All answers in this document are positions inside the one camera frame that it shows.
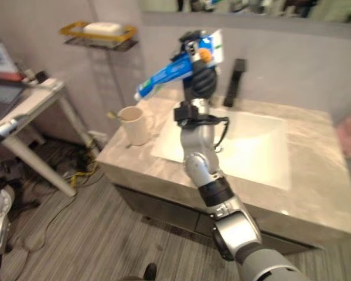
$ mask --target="black faucet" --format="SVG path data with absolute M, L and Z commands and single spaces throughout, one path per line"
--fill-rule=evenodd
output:
M 246 60 L 235 59 L 230 85 L 227 89 L 226 98 L 223 101 L 224 107 L 233 107 L 234 99 L 238 97 L 238 87 L 241 75 L 246 72 Z

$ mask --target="blue toothpaste tube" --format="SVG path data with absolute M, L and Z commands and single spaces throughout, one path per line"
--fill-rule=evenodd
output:
M 212 60 L 207 64 L 213 67 L 223 61 L 221 31 L 217 30 L 199 41 L 199 49 L 205 48 L 212 54 Z M 183 53 L 176 60 L 168 64 L 151 78 L 140 84 L 135 94 L 137 101 L 153 96 L 161 84 L 172 80 L 183 79 L 192 75 L 192 62 L 187 53 Z

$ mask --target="sink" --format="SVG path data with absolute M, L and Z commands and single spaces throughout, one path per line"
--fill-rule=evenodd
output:
M 229 131 L 221 143 L 222 151 L 217 154 L 225 174 L 279 189 L 291 188 L 285 120 L 214 108 L 210 109 L 210 113 L 230 118 Z M 217 143 L 224 125 L 220 123 L 215 128 L 214 143 Z M 172 112 L 156 139 L 151 154 L 183 162 L 180 127 L 173 120 Z

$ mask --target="shoe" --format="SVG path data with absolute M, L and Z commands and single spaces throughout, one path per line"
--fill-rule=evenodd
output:
M 156 279 L 157 274 L 157 266 L 154 263 L 150 263 L 144 272 L 144 281 L 154 281 Z

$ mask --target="mirror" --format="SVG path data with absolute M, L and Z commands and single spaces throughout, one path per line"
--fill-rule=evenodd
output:
M 351 23 L 351 0 L 139 0 L 145 12 L 265 15 Z

